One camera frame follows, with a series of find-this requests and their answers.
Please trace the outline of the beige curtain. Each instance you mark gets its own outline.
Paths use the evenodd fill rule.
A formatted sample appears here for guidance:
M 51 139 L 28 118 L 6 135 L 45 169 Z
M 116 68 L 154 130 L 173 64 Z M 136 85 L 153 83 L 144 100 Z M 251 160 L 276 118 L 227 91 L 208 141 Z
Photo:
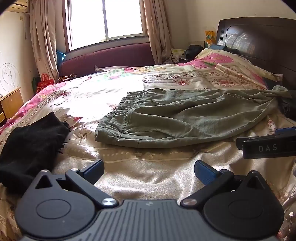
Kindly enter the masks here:
M 171 36 L 163 0 L 144 0 L 145 21 L 156 65 L 163 64 L 171 56 Z
M 55 1 L 29 1 L 30 35 L 40 75 L 58 77 Z

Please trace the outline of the window with metal frame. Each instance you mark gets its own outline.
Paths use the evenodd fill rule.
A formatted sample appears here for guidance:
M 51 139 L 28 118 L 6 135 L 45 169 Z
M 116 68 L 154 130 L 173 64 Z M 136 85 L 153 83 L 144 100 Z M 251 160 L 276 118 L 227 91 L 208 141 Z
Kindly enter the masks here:
M 62 13 L 69 51 L 147 35 L 143 1 L 62 1 Z

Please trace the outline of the yellow orange package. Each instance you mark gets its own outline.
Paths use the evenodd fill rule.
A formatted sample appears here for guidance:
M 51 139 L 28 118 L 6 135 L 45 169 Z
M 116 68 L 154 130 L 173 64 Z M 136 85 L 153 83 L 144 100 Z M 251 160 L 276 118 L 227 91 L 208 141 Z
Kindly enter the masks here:
M 216 44 L 216 33 L 215 31 L 205 31 L 206 35 L 206 48 L 210 48 L 213 44 Z

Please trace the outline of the floral satin bedspread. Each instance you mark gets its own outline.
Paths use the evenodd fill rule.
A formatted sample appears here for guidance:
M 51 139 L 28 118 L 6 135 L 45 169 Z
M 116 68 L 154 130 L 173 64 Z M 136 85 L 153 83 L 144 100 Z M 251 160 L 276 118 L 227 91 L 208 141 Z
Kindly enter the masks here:
M 295 91 L 282 81 L 282 74 L 244 57 L 205 49 L 183 64 L 115 66 L 46 87 L 1 128 L 1 151 L 12 130 L 51 112 L 70 132 L 53 170 L 41 170 L 23 195 L 1 183 L 1 240 L 295 240 L 295 156 L 245 159 L 241 150 L 243 137 L 295 126 Z M 150 149 L 95 140 L 100 120 L 129 92 L 276 86 L 291 98 L 279 98 L 274 113 L 234 137 Z M 96 160 L 104 162 L 104 174 L 94 186 L 116 199 L 117 207 L 98 208 L 70 190 L 66 171 Z M 234 178 L 203 207 L 181 207 L 204 187 L 194 171 L 198 160 L 229 170 Z

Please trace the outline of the black clothes pile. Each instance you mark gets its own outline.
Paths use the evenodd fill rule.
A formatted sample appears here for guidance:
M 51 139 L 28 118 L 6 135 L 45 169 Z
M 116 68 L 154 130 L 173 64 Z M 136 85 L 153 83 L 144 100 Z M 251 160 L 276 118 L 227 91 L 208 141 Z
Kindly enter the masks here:
M 189 47 L 184 51 L 185 60 L 187 62 L 194 60 L 203 50 L 204 48 L 201 45 L 189 45 Z

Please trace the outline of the dark wooden headboard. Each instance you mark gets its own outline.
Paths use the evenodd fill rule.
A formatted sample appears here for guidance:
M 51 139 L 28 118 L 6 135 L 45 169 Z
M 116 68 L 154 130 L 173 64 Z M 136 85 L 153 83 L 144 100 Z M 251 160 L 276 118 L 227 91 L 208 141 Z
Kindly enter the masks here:
M 282 74 L 283 85 L 295 90 L 295 20 L 266 16 L 220 20 L 217 44 L 262 69 Z

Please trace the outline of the wooden side cabinet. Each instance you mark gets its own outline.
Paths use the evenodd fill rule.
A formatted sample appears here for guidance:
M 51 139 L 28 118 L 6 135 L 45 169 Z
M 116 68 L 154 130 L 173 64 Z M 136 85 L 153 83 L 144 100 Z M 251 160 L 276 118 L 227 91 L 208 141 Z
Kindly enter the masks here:
M 7 120 L 12 118 L 23 105 L 23 98 L 21 96 L 20 87 L 1 97 L 0 108 L 1 116 L 0 123 L 3 126 Z

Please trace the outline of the beige right curtain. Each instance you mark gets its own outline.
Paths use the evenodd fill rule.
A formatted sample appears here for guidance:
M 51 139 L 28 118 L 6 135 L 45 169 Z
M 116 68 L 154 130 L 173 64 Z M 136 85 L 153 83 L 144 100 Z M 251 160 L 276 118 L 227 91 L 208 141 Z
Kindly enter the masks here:
M 171 56 L 171 36 L 163 0 L 144 0 L 145 21 L 156 65 L 163 64 Z

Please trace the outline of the olive green pants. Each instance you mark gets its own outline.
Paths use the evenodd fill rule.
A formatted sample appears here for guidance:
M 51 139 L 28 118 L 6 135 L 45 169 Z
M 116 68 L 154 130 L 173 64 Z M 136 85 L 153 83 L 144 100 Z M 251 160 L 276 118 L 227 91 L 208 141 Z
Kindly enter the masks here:
M 239 135 L 278 109 L 289 91 L 148 89 L 129 92 L 99 122 L 95 140 L 129 148 L 177 148 Z

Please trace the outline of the black cloth garment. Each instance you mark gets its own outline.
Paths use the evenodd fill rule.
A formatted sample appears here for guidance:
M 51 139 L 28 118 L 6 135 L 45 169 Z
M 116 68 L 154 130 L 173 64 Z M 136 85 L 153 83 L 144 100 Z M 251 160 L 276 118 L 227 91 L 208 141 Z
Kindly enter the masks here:
M 1 183 L 8 192 L 21 196 L 41 170 L 52 171 L 69 132 L 53 112 L 12 130 L 1 151 Z

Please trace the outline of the red gift bag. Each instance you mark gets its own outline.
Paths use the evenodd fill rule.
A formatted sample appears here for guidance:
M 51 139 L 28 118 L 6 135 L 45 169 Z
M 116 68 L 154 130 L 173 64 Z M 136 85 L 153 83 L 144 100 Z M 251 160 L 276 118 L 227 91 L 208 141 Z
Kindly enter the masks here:
M 40 92 L 44 88 L 46 88 L 49 85 L 55 84 L 55 80 L 52 79 L 48 74 L 43 73 L 41 75 L 41 81 L 37 84 L 37 90 L 36 93 Z

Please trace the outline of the beige left curtain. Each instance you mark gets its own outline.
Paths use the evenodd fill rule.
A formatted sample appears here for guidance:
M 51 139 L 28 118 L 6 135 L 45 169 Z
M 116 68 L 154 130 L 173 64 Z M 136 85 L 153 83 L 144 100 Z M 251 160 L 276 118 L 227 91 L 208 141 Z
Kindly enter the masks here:
M 55 1 L 29 1 L 30 35 L 40 75 L 58 77 Z

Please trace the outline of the maroon upholstered bench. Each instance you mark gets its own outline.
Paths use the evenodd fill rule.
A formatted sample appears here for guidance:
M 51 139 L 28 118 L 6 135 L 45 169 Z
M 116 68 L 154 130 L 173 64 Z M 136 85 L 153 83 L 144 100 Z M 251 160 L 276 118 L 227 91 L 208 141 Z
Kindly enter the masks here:
M 89 53 L 63 61 L 59 75 L 77 77 L 95 72 L 95 67 L 142 67 L 155 65 L 149 43 L 119 46 Z

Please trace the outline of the blue bag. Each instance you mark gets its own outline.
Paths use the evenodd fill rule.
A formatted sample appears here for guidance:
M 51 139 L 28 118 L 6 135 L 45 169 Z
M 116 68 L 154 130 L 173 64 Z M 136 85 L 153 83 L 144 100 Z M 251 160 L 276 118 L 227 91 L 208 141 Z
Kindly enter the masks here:
M 57 67 L 59 68 L 62 64 L 62 62 L 64 61 L 66 54 L 60 51 L 56 51 L 57 54 Z

